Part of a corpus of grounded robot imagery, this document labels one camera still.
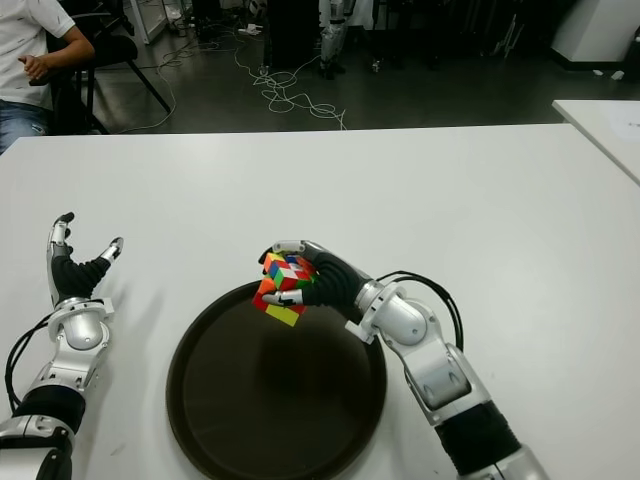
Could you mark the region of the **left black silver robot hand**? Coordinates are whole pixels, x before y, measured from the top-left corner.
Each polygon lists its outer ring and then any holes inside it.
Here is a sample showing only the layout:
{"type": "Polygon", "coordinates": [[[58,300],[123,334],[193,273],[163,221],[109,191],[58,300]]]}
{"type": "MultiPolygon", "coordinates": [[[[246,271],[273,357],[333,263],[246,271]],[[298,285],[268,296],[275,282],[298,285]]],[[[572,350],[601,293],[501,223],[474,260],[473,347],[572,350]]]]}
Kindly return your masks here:
{"type": "Polygon", "coordinates": [[[73,212],[59,216],[47,240],[46,262],[49,291],[54,307],[72,298],[91,299],[94,289],[120,256],[124,239],[116,237],[96,258],[77,263],[72,259],[73,247],[67,243],[73,212]]]}

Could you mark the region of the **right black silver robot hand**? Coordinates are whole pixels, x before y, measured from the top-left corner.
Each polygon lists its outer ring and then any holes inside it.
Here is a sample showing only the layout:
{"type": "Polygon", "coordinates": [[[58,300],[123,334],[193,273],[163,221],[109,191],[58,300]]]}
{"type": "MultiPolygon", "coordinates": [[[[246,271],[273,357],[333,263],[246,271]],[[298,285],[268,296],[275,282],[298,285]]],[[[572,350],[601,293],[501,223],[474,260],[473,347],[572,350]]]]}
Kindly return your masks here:
{"type": "Polygon", "coordinates": [[[309,240],[279,241],[260,257],[253,305],[293,326],[309,306],[351,307],[370,278],[309,240]]]}

